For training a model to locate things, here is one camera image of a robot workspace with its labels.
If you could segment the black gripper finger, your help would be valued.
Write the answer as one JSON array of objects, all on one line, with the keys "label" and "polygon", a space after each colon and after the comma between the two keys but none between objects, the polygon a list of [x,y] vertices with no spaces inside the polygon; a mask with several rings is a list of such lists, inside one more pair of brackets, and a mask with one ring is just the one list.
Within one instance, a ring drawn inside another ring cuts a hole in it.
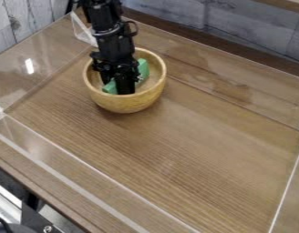
[{"label": "black gripper finger", "polygon": [[114,73],[116,92],[118,95],[129,95],[135,93],[136,72],[132,70],[120,70]]},{"label": "black gripper finger", "polygon": [[114,77],[114,71],[113,70],[102,70],[100,72],[100,75],[101,75],[101,81],[106,85],[110,82],[112,78]]}]

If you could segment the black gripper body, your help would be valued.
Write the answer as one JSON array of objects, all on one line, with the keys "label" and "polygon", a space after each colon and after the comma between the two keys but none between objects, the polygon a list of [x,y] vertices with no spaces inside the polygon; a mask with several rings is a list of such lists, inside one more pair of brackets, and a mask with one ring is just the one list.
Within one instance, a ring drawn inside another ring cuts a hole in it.
[{"label": "black gripper body", "polygon": [[93,70],[100,73],[137,73],[139,62],[133,57],[133,39],[137,35],[129,27],[93,29],[98,50],[89,54]]}]

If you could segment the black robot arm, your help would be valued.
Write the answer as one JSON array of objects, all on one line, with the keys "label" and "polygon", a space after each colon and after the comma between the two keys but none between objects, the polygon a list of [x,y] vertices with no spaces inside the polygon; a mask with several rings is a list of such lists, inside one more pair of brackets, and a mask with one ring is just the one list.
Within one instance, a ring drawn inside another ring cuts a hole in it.
[{"label": "black robot arm", "polygon": [[120,0],[80,0],[80,3],[98,46],[89,54],[92,69],[100,73],[105,85],[116,82],[118,95],[133,94],[140,73],[132,37],[139,30],[132,31],[133,21],[121,18]]}]

